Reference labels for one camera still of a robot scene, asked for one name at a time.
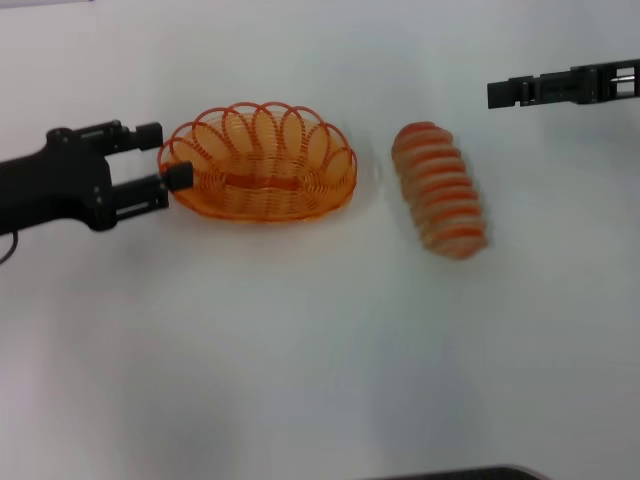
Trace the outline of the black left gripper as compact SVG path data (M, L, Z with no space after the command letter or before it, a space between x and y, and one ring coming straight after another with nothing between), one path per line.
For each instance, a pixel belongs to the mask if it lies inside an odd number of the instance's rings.
M106 156L163 145L160 123L130 130L119 120L78 130L57 128L45 146L1 163L1 233L72 219L101 232L117 222L169 207L169 193L191 189L193 166L169 166L161 173L114 187Z

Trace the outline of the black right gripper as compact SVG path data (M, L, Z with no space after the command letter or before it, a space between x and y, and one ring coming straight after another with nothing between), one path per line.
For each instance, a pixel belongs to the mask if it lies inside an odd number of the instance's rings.
M639 60L575 66L570 72L510 78L487 85L489 109L573 102L607 103L639 97Z

